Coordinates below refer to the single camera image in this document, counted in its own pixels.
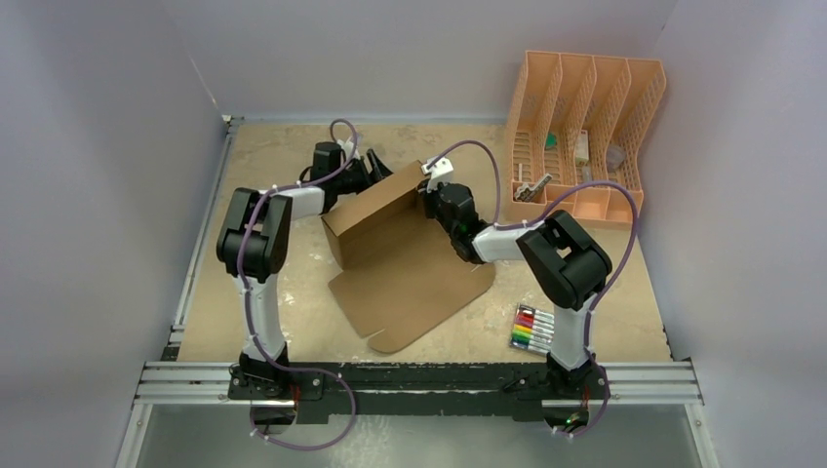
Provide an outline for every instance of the orange plastic organizer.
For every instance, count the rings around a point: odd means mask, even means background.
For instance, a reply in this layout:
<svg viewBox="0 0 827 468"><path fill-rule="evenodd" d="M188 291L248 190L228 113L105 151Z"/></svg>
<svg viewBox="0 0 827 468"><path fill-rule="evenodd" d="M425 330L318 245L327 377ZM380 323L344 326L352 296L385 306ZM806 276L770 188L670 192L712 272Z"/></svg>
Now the orange plastic organizer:
<svg viewBox="0 0 827 468"><path fill-rule="evenodd" d="M526 52L505 131L511 193L523 182L539 181L545 173L552 179L530 203L509 197L508 218L533 219L548 202L583 181L583 167L574 161L581 129L588 131L585 166L592 179L621 183L640 207L644 192L638 151L665 89L666 74L659 60ZM546 149L548 134L557 142ZM610 144L626 153L612 173L606 166ZM604 187L580 190L559 208L591 227L628 228L632 221L623 195Z"/></svg>

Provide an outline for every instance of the beige work surface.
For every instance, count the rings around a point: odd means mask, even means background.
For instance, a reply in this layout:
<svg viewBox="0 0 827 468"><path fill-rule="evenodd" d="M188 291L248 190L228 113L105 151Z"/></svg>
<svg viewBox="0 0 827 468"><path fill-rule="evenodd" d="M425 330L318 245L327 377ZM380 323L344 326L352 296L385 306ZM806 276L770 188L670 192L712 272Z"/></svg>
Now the beige work surface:
<svg viewBox="0 0 827 468"><path fill-rule="evenodd" d="M506 187L503 128L483 125L358 125L361 147L372 147L393 171L415 159L438 154L461 139L478 139L497 157ZM346 137L344 127L337 128ZM265 188L293 183L311 164L313 146L328 139L327 126L246 124L238 132L224 177L207 251L194 287L179 361L233 362L245 330L238 293L214 245L232 192L237 187ZM494 181L491 163L476 146L451 155L454 181L470 186L477 209L491 220ZM589 232L616 265L627 231ZM382 355L371 350L347 322L328 289L339 273L318 217L293 223L287 263L278 283L282 330L293 361L523 362L541 357L508 346L515 307L523 302L553 310L527 265L496 263L496 278L486 293L402 351ZM594 344L598 359L614 362L670 361L660 314L640 247L598 307Z"/></svg>

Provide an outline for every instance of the gray wall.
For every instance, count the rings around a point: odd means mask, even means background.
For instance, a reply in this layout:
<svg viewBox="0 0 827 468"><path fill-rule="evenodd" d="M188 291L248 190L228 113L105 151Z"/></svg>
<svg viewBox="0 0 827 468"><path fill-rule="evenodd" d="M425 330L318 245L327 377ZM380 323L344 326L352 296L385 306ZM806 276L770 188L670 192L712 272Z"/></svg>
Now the gray wall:
<svg viewBox="0 0 827 468"><path fill-rule="evenodd" d="M642 172L643 248L723 466L824 466L827 10L681 0Z"/></svg>
<svg viewBox="0 0 827 468"><path fill-rule="evenodd" d="M3 0L0 64L0 465L110 466L222 123L158 0Z"/></svg>
<svg viewBox="0 0 827 468"><path fill-rule="evenodd" d="M165 0L223 113L504 120L526 49L646 55L676 0Z"/></svg>

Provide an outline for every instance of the purple cable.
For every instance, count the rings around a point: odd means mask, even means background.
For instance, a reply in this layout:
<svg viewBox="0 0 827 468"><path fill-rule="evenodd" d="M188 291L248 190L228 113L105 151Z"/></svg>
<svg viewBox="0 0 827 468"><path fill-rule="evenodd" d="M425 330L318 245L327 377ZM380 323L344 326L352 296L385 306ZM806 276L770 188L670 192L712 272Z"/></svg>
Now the purple cable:
<svg viewBox="0 0 827 468"><path fill-rule="evenodd" d="M609 398L611 398L611 390L609 389L609 378L606 375L606 369L598 365L597 361L595 361L594 356L592 356L592 353L589 352L589 332L591 331L592 327L592 312L595 310L595 307L597 307L597 304L600 303L600 301L609 291L611 285L613 285L614 282L617 281L617 277L620 276L620 272L623 271L623 268L625 268L626 262L629 261L629 256L632 254L632 249L635 247L635 239L638 237L638 205L635 203L635 199L632 197L632 194L629 193L629 190L627 190L626 187L624 187L623 185L620 185L617 182L612 182L610 180L592 180L576 185L570 188L569 190L563 192L562 195L555 198L553 202L549 203L548 206L545 207L545 210L543 210L543 213L540 216L538 216L537 219L534 219L531 222L526 223L525 225L522 223L508 224L502 226L496 224L494 225L495 229L502 231L509 231L513 229L521 229L526 226L533 226L547 218L551 214L552 210L554 210L558 205L560 205L560 202L566 200L573 193L578 192L584 188L598 186L610 187L623 194L623 196L626 198L626 201L629 202L629 207L631 207L632 209L632 227L629 230L629 242L626 244L626 250L623 252L623 256L620 258L620 262L617 263L617 268L614 270L614 274L612 274L609 280L606 281L606 286L600 292L598 292L597 297L595 297L591 305L589 305L589 309L586 313L585 326L583 327L583 332L585 334L585 336L583 337L583 344L585 345L583 349L586 353L586 357L589 358L589 362L592 364L592 366L595 366L598 369L598 372L600 373L600 376L603 379L603 403L600 405L600 409L598 409L597 414L595 415L594 419L591 421L589 425L585 426L577 432L568 433L569 437L572 438L582 436L586 432L590 431L591 428L593 428L597 424L597 422L600 421L600 419L603 417L603 413L606 412L606 406L609 404Z"/></svg>
<svg viewBox="0 0 827 468"><path fill-rule="evenodd" d="M349 163L350 160L353 159L354 154L356 154L356 145L357 145L358 141L357 141L357 135L356 135L356 128L354 128L353 125L345 119L335 119L335 120L333 120L333 122L331 123L331 128L330 128L331 136L333 135L334 125L337 124L337 123L345 124L350 129L350 132L353 135L353 148L351 149L350 155L347 157L347 160L345 160L345 164L342 164L337 170L333 171L329 175L325 175L324 177L320 177L316 180L311 180L307 183L302 183L302 184L288 185L286 187L271 188L271 189L267 190L266 192L264 192L263 195L261 195L261 197L258 198L258 202L253 207L253 213L251 214L250 219L258 219L258 214L261 213L261 209L263 208L264 203L267 200L269 200L270 198L272 198L274 195L276 195L279 191L281 191L281 190L290 190L290 189L293 189L293 188L299 188L299 186L309 187L309 186L317 185L319 183L330 180L331 178L333 178L335 176L338 176L339 173L344 171L344 168L347 167L347 163ZM245 231L244 231L244 237L242 237L242 239L241 239L241 246L240 246L240 249L238 251L238 256L236 257L236 263L235 263L236 264L236 269L239 272L239 277L241 278L241 282L244 284L244 318L247 322L247 331L250 334L250 336L253 338L253 345L256 347L258 352L261 353L261 356L264 357L264 360L267 361L267 363L270 366L278 369L279 371L286 371L286 372L318 372L318 373L323 373L324 375L332 377L336 382L338 382L339 384L341 384L342 387L344 387L344 390L345 390L345 392L347 392L347 396L350 399L350 419L347 421L347 426L345 426L345 428L341 432L341 434L334 437L330 441L325 442L324 444L320 444L318 446L299 446L299 445L296 445L296 444L291 444L289 442L279 441L278 439L271 438L269 435L262 434L261 431L259 431L256 428L256 422L253 420L253 411L251 410L250 423L253 426L253 433L255 435L259 436L261 439L265 440L266 442L269 442L271 444L275 444L277 446L285 447L287 449L303 450L303 451L326 449L326 448L336 444L340 440L344 439L344 437L347 435L347 433L349 433L350 430L353 429L353 425L356 423L356 396L353 394L353 390L351 390L351 388L347 384L347 382L345 382L341 377L339 377L335 373L333 373L329 370L324 370L324 369L289 368L289 367L282 366L281 364L277 363L276 360L273 359L273 357L270 356L267 353L267 351L264 349L264 346L261 344L261 341L258 339L258 334L256 333L256 327L253 324L253 305L252 305L252 298L250 297L250 280L248 280L247 276L244 274L244 251L247 248L247 244L250 242L250 236L253 234L253 226L254 226L254 223L249 223L248 226L247 226L247 229L245 229Z"/></svg>
<svg viewBox="0 0 827 468"><path fill-rule="evenodd" d="M431 161L430 163L428 163L427 166L425 166L425 169L431 169L435 164L437 164L437 162L440 159L446 157L446 155L448 155L448 153L454 151L455 149L459 148L463 144L473 144L473 145L476 145L476 146L479 146L479 147L483 148L483 150L486 152L486 154L489 155L489 159L492 160L493 178L496 181L496 205L495 205L495 208L493 210L493 221L492 222L494 223L494 225L496 225L496 222L499 220L499 204L500 204L500 201L501 201L501 198L502 198L502 188L499 186L499 167L496 164L496 159L494 159L493 153L491 152L491 150L484 143L482 143L480 141L477 141L476 139L464 139L463 141L458 141L458 142L452 144L451 146L449 146L445 151L438 154L437 157L434 158L433 161Z"/></svg>

